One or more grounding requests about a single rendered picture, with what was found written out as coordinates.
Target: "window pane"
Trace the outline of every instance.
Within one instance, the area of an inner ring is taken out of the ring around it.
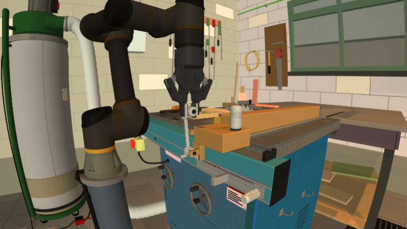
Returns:
[[[331,5],[336,5],[336,0],[316,0],[293,7],[294,13],[301,13],[308,10],[319,9]]]
[[[404,2],[343,13],[345,66],[404,66]]]
[[[295,67],[339,67],[336,13],[293,22]]]

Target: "handwheel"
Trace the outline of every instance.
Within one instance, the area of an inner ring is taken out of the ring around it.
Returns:
[[[160,170],[160,173],[161,173],[162,183],[164,184],[164,186],[167,189],[171,190],[172,187],[174,187],[175,173],[171,171],[170,167],[166,163],[162,163],[162,165],[159,166],[158,169]],[[168,187],[168,184],[165,182],[165,179],[167,179],[168,182],[170,183],[169,187]]]
[[[199,197],[194,199],[194,192],[199,190]],[[212,198],[210,194],[208,193],[207,189],[200,183],[193,183],[191,185],[191,188],[189,190],[189,195],[191,198],[192,205],[194,206],[195,210],[201,214],[202,216],[209,216],[210,213],[212,212]],[[202,203],[203,208],[205,208],[206,213],[202,212],[197,204]]]

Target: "window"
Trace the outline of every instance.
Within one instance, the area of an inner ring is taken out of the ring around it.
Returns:
[[[291,71],[406,71],[405,1],[289,1]]]

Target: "green window frame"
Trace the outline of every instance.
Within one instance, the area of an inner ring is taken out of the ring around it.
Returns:
[[[405,44],[405,59],[404,66],[345,66],[345,38],[343,25],[343,12],[354,9],[362,9],[365,7],[377,6],[392,2],[404,2],[405,12],[405,33],[407,32],[407,0],[336,0],[336,5],[326,6],[323,8],[308,10],[294,14],[294,7],[300,4],[312,2],[316,0],[291,0],[287,2],[288,20],[290,31],[290,57],[291,57],[291,72],[319,72],[319,71],[406,71],[407,70],[407,39]],[[338,32],[339,32],[339,67],[295,67],[295,48],[294,48],[294,22],[302,19],[309,19],[328,14],[337,14],[338,17]]]

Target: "coiled yellow cable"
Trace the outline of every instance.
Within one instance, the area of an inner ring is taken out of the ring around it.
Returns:
[[[256,55],[256,58],[257,58],[257,65],[256,65],[256,67],[253,68],[253,69],[250,69],[249,64],[247,64],[247,56],[248,56],[250,53],[254,53],[254,54]],[[256,51],[251,51],[250,53],[248,53],[248,54],[246,55],[246,57],[245,57],[245,65],[246,65],[247,71],[253,71],[253,70],[255,70],[255,69],[258,67],[258,65],[260,64],[260,56],[258,55],[258,53],[257,53]]]

